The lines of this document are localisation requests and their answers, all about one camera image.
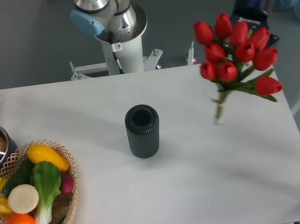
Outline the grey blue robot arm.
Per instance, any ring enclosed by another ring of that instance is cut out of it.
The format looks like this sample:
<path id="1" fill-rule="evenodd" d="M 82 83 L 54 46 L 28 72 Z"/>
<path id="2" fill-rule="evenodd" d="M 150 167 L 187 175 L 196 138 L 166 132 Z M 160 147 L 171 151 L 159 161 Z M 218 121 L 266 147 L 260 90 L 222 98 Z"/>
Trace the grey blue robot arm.
<path id="1" fill-rule="evenodd" d="M 131 0 L 73 0 L 70 13 L 77 29 L 108 44 L 140 38 L 147 27 L 144 10 Z M 274 0 L 235 0 L 230 21 L 244 21 L 257 31 L 267 27 Z"/>

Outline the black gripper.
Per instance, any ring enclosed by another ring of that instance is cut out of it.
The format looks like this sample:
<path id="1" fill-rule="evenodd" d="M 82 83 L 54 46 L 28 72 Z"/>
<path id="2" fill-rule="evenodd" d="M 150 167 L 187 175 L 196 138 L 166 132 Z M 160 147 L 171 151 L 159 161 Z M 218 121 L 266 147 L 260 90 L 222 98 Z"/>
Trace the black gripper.
<path id="1" fill-rule="evenodd" d="M 272 11 L 274 0 L 236 0 L 230 21 L 234 26 L 236 22 L 244 21 L 248 28 L 254 31 L 261 27 L 268 28 L 268 17 Z M 280 38 L 270 33 L 268 47 L 276 47 Z"/>

